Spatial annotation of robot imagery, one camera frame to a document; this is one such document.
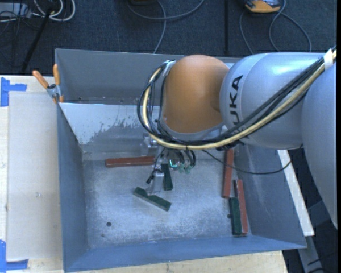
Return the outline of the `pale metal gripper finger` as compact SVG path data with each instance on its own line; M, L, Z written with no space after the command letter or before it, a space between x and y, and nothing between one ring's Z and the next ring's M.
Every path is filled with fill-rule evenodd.
M161 171L153 171L147 180L148 187L145 191L148 195L155 195L162 191L164 173Z

